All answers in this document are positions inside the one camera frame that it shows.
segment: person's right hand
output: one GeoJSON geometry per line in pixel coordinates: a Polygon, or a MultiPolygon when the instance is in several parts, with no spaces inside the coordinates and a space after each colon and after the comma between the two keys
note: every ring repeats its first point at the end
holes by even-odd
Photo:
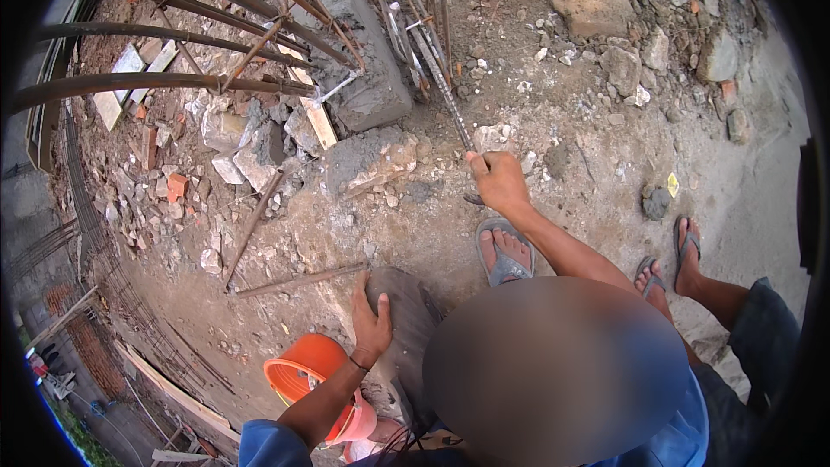
{"type": "Polygon", "coordinates": [[[466,160],[488,207],[507,219],[531,208],[521,164],[513,155],[506,151],[487,151],[483,155],[468,151],[466,160]]]}

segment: person's left hand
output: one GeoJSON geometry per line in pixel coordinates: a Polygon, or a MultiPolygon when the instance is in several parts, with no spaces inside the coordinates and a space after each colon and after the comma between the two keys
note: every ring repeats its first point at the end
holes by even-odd
{"type": "Polygon", "coordinates": [[[392,322],[389,319],[389,296],[378,297],[378,315],[366,299],[368,270],[362,270],[352,291],[352,325],[357,341],[352,358],[363,368],[371,368],[392,342],[392,322]]]}

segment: foot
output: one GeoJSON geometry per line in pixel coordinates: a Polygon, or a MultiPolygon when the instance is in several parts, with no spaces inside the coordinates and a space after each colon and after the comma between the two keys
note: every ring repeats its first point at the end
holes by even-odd
{"type": "MultiPolygon", "coordinates": [[[[700,241],[700,228],[694,219],[680,219],[678,228],[678,251],[683,247],[688,232],[693,233],[697,237],[697,241],[700,241]]],[[[680,270],[677,272],[677,280],[675,280],[675,290],[680,296],[691,296],[694,293],[696,282],[700,278],[698,266],[697,248],[694,244],[689,243],[686,247],[686,256],[683,257],[680,270]]]]}
{"type": "MultiPolygon", "coordinates": [[[[495,266],[496,245],[499,246],[502,253],[522,264],[525,269],[530,270],[530,247],[522,244],[519,239],[512,234],[504,233],[498,228],[493,231],[482,231],[482,234],[479,236],[478,243],[482,246],[482,256],[484,256],[484,265],[487,268],[488,276],[495,266]]],[[[504,281],[507,281],[508,279],[518,278],[515,276],[506,276],[504,281]]]]}
{"type": "MultiPolygon", "coordinates": [[[[660,271],[660,264],[658,262],[654,262],[649,267],[643,268],[634,280],[634,287],[637,288],[640,294],[642,294],[642,290],[646,287],[651,275],[657,276],[659,279],[663,279],[663,274],[660,271]]],[[[651,284],[651,287],[648,290],[648,296],[646,296],[646,301],[666,316],[666,319],[668,319],[671,324],[674,324],[674,321],[671,319],[671,312],[669,312],[669,304],[666,301],[666,291],[663,290],[663,287],[658,284],[651,284]]]]}

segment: forearm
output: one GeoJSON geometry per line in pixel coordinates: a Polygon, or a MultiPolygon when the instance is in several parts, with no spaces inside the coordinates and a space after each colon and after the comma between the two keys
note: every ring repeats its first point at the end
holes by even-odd
{"type": "MultiPolygon", "coordinates": [[[[370,359],[356,360],[365,368],[374,364],[370,359]]],[[[277,422],[299,435],[309,452],[313,451],[331,431],[364,376],[363,370],[347,360],[334,375],[285,410],[277,422]]]]}
{"type": "Polygon", "coordinates": [[[504,217],[545,256],[557,275],[595,279],[637,294],[631,280],[620,269],[546,219],[530,203],[517,207],[504,217]]]}

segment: sandal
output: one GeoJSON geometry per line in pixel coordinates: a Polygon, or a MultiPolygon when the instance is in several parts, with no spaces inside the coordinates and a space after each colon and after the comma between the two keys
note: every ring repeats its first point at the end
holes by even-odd
{"type": "Polygon", "coordinates": [[[675,241],[675,252],[677,253],[677,270],[675,271],[675,292],[677,292],[677,277],[680,275],[680,265],[683,265],[683,259],[686,257],[686,253],[689,250],[689,242],[697,247],[697,259],[700,261],[700,240],[697,238],[697,235],[692,233],[689,230],[689,221],[690,217],[688,214],[681,214],[677,217],[675,221],[675,233],[674,233],[674,241],[675,241]],[[678,248],[677,244],[680,242],[680,221],[686,219],[686,239],[683,240],[683,246],[678,248]]]}
{"type": "Polygon", "coordinates": [[[481,241],[480,237],[482,236],[483,231],[493,231],[494,229],[500,229],[504,233],[515,236],[519,239],[519,242],[530,248],[530,270],[515,261],[513,258],[501,252],[499,246],[493,243],[493,247],[495,248],[495,265],[493,265],[493,270],[487,273],[487,281],[490,282],[490,286],[495,287],[503,284],[504,278],[507,278],[508,276],[515,276],[518,279],[533,278],[533,270],[536,265],[536,249],[533,244],[530,244],[530,242],[524,238],[524,234],[519,233],[507,221],[507,219],[500,216],[494,216],[486,221],[483,221],[478,224],[478,229],[476,229],[476,249],[478,249],[478,258],[482,261],[484,271],[487,272],[487,266],[484,263],[484,254],[482,254],[482,246],[479,243],[481,241]]]}
{"type": "MultiPolygon", "coordinates": [[[[648,267],[648,269],[651,270],[651,264],[653,264],[656,261],[658,261],[658,259],[653,257],[653,256],[647,256],[644,259],[642,259],[642,262],[640,262],[640,266],[637,267],[637,272],[634,273],[634,281],[635,282],[637,281],[637,276],[641,275],[642,270],[645,269],[646,267],[648,267]]],[[[651,277],[646,282],[646,286],[642,288],[642,298],[643,299],[648,297],[648,291],[651,290],[651,286],[653,286],[653,285],[656,285],[656,286],[662,288],[664,292],[668,291],[668,289],[666,289],[666,284],[663,283],[662,278],[659,278],[658,275],[655,275],[652,272],[651,277]]]]}

